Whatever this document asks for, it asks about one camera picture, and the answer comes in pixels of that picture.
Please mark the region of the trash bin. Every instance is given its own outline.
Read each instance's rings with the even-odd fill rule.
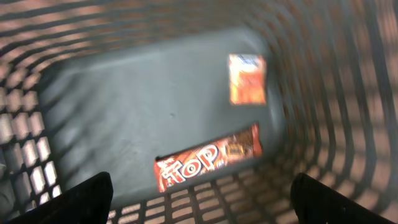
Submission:
[[[0,1],[0,215],[111,174],[108,223],[290,223],[307,173],[398,222],[393,0]],[[228,54],[267,59],[231,106]],[[157,192],[156,156],[260,124],[264,157]]]

